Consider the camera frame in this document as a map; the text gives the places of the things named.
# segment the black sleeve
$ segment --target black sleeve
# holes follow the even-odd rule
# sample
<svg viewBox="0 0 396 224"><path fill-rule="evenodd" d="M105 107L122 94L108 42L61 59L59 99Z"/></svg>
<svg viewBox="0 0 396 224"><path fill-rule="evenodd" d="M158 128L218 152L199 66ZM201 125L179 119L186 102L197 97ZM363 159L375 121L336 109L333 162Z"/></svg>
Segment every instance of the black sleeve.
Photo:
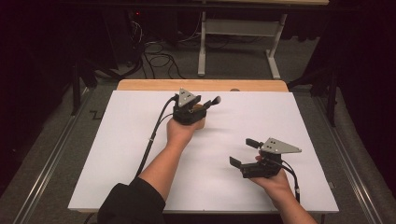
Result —
<svg viewBox="0 0 396 224"><path fill-rule="evenodd" d="M99 209L98 224L164 223L165 201L145 180L136 177L129 186L117 184Z"/></svg>

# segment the person's right hand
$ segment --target person's right hand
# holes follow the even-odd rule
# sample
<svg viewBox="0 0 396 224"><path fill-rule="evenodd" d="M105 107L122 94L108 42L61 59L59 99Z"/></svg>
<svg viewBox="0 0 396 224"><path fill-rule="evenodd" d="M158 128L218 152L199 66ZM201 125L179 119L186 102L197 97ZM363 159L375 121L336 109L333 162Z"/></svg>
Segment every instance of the person's right hand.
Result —
<svg viewBox="0 0 396 224"><path fill-rule="evenodd" d="M260 161L261 156L257 156L256 160ZM290 189L288 177L283 169L280 169L279 173L275 176L265 177L254 177L250 178L251 181L264 188L265 192L270 196L273 204L279 209L279 206L295 200L294 195Z"/></svg>

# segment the person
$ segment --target person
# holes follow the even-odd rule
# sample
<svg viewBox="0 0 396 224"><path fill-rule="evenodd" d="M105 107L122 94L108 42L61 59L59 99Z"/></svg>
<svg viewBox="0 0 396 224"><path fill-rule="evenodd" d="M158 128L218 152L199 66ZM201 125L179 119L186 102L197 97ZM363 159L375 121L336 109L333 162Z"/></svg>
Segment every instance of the person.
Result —
<svg viewBox="0 0 396 224"><path fill-rule="evenodd" d="M203 127L202 122L205 121L181 125L174 119L169 119L164 149L129 186L118 184L110 191L99 209L98 224L165 223L163 209L178 162L194 132ZM250 180L270 196L285 224L316 223L295 200L283 169L271 178L257 177Z"/></svg>

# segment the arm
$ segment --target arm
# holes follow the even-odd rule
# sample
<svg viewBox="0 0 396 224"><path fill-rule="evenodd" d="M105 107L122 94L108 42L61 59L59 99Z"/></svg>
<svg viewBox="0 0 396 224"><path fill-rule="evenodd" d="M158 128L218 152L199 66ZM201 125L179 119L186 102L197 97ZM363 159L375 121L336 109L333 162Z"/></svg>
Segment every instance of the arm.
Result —
<svg viewBox="0 0 396 224"><path fill-rule="evenodd" d="M317 223L294 198L283 169L276 176L256 177L250 180L264 188L285 224Z"/></svg>
<svg viewBox="0 0 396 224"><path fill-rule="evenodd" d="M196 129L200 128L203 120L192 125L181 125L170 119L167 123L167 143L150 165L139 175L154 187L166 201L178 162L186 145L190 142Z"/></svg>

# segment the hand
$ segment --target hand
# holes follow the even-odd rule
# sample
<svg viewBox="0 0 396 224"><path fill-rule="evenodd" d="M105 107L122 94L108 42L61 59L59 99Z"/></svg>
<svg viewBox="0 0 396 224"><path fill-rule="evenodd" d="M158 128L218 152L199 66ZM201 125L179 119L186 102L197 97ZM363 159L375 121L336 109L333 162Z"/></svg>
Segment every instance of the hand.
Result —
<svg viewBox="0 0 396 224"><path fill-rule="evenodd" d="M182 125L170 119L166 125L167 130L167 145L184 148L192 139L194 131L201 125L202 120L197 121L191 125Z"/></svg>
<svg viewBox="0 0 396 224"><path fill-rule="evenodd" d="M257 161L260 161L261 159L261 156L256 157ZM250 180L264 188L276 208L279 208L280 205L290 201L295 201L294 195L290 189L288 178L283 169L280 169L279 173L275 176L269 178L254 177L250 178Z"/></svg>

